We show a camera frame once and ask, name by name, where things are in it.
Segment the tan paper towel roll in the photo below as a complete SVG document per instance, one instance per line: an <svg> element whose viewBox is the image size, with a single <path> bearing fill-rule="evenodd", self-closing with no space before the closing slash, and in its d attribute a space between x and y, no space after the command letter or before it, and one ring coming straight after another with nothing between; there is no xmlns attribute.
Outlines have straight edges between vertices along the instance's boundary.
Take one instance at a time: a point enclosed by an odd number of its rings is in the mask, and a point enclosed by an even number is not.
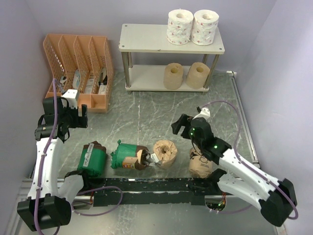
<svg viewBox="0 0 313 235"><path fill-rule="evenodd" d="M192 89L204 88L209 72L210 68L206 64L201 62L193 63L188 71L186 84Z"/></svg>

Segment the white dotted paper roll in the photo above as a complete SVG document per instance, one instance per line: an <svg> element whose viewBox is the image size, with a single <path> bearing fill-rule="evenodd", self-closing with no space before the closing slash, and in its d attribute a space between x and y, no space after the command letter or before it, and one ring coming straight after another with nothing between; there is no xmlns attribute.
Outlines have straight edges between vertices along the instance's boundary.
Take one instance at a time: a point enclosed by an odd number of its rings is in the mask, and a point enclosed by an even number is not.
<svg viewBox="0 0 313 235"><path fill-rule="evenodd" d="M174 45L184 45L190 41L193 14L184 9L175 9L168 13L167 40Z"/></svg>

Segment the white paper towel roll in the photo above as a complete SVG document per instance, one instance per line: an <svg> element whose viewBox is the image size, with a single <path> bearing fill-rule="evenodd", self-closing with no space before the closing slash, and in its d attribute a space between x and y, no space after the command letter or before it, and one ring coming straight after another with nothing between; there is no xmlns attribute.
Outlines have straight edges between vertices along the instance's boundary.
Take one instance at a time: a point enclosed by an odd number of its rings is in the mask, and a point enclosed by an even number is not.
<svg viewBox="0 0 313 235"><path fill-rule="evenodd" d="M219 15L211 10L199 10L194 13L191 41L200 46L213 43L218 27Z"/></svg>

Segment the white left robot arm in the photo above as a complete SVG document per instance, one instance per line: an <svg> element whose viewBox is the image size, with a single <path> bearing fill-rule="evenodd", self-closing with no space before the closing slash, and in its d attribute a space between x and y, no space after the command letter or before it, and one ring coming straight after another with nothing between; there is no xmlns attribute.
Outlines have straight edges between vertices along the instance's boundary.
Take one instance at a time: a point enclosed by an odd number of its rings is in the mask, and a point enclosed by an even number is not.
<svg viewBox="0 0 313 235"><path fill-rule="evenodd" d="M77 194L86 195L91 182L82 171L72 171L58 187L59 158L71 128L87 128L87 106L79 115L77 98L49 97L43 100L44 114L35 130L37 160L33 182L25 201L17 206L17 213L31 231L60 228L71 219L71 204Z"/></svg>

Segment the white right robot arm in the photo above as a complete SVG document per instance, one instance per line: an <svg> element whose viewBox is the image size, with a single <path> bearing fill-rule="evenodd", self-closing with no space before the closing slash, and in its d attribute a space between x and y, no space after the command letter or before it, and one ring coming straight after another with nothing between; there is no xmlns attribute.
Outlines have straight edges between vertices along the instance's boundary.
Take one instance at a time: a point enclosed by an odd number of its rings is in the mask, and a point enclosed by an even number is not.
<svg viewBox="0 0 313 235"><path fill-rule="evenodd" d="M201 155L221 166L213 174L217 177L207 184L208 191L217 195L221 191L241 198L257 208L270 224L280 227L296 212L297 200L293 183L279 180L242 158L230 144L215 137L204 115L186 114L172 123L173 134L190 139Z"/></svg>

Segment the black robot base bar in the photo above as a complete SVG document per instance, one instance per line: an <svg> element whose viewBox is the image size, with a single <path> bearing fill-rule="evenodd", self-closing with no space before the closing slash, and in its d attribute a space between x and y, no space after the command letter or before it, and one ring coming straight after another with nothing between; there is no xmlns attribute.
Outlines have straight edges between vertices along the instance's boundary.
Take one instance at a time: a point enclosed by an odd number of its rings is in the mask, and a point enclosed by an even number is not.
<svg viewBox="0 0 313 235"><path fill-rule="evenodd" d="M216 169L207 178L88 178L77 195L93 195L93 205L190 204L205 205L205 197L222 195L218 181L226 171Z"/></svg>

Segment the white two-tier shelf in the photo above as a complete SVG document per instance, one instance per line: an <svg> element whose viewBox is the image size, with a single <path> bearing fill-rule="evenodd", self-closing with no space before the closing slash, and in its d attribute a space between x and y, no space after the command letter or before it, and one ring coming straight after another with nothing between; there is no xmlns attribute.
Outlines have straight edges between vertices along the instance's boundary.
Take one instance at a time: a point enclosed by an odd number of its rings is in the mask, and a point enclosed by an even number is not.
<svg viewBox="0 0 313 235"><path fill-rule="evenodd" d="M214 55L205 84L200 89L193 89L182 83L177 92L201 92L209 91L209 84L220 55L223 55L225 48L219 29L216 29L215 38L208 46L199 46L188 42L182 46L170 43L166 38L167 26L161 24L123 24L119 51L122 55L123 69L125 74L125 89L132 92L168 92L163 85L165 63L162 65L136 65L132 62L132 53L161 53L172 54L202 54L202 62L206 63L209 55Z"/></svg>

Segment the papers in organizer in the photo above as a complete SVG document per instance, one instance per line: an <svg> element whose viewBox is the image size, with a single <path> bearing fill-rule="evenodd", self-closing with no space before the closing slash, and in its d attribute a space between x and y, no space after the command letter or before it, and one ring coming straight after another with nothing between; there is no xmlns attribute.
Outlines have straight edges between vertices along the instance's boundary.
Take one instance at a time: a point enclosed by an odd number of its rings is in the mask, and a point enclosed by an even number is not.
<svg viewBox="0 0 313 235"><path fill-rule="evenodd" d="M67 81L67 77L62 76L60 79L60 84L62 87L65 86L66 81ZM97 94L105 94L106 93L107 83L108 83L107 69L102 68L100 75L97 79L97 88L96 88ZM72 87L74 89L77 89L79 85L80 85L80 72L78 70L76 70L74 72ZM94 76L93 76L93 74L91 74L89 79L86 82L84 93L85 94L91 94L93 85L94 85Z"/></svg>

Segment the brown printed wrapped roll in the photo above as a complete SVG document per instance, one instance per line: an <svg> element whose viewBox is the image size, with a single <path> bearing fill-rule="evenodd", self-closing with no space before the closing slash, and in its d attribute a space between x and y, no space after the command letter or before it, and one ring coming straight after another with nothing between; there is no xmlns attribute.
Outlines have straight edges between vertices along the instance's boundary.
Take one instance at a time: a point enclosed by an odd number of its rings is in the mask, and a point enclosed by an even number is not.
<svg viewBox="0 0 313 235"><path fill-rule="evenodd" d="M189 152L189 173L193 178L207 178L213 172L213 163L199 154L195 148Z"/></svg>

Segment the brown wrapped paper roll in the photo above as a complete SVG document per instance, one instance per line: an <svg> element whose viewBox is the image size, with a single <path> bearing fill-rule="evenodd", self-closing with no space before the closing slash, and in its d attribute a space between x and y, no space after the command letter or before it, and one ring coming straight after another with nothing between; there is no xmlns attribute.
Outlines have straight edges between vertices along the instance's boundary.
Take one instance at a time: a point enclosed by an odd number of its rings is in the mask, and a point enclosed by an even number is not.
<svg viewBox="0 0 313 235"><path fill-rule="evenodd" d="M177 147L172 141L159 140L154 144L151 157L157 166L168 169L175 161L177 153Z"/></svg>

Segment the orange plastic file organizer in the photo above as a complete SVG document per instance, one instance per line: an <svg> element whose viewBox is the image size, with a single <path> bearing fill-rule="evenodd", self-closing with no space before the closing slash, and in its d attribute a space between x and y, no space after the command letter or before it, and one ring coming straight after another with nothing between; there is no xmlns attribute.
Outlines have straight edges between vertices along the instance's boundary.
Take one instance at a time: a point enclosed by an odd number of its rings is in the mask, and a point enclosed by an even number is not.
<svg viewBox="0 0 313 235"><path fill-rule="evenodd" d="M114 68L106 36L47 34L43 42L44 51L52 72L52 77L60 80L67 77L64 89L73 89L74 72L80 72L78 104L86 104L89 112L106 113L113 87ZM108 83L105 94L97 94L97 79L102 68L107 69ZM84 89L90 75L94 76L91 94Z"/></svg>

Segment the green wrapped roll with label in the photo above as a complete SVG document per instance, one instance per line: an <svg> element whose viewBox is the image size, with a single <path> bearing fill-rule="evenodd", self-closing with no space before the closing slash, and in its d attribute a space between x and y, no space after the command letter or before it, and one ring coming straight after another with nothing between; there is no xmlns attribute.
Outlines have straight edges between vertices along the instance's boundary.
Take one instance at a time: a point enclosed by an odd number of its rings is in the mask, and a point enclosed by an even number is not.
<svg viewBox="0 0 313 235"><path fill-rule="evenodd" d="M104 172L106 147L93 141L83 146L77 170L86 171L90 177L99 177Z"/></svg>

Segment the green brown wrapped roll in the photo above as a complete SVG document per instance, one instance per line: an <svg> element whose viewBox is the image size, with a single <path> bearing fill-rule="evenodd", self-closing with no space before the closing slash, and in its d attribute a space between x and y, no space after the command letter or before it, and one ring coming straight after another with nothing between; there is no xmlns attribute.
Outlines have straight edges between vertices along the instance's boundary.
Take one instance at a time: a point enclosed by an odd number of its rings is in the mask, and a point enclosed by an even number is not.
<svg viewBox="0 0 313 235"><path fill-rule="evenodd" d="M151 163L149 149L142 145L117 142L117 148L111 153L111 168L143 170Z"/></svg>

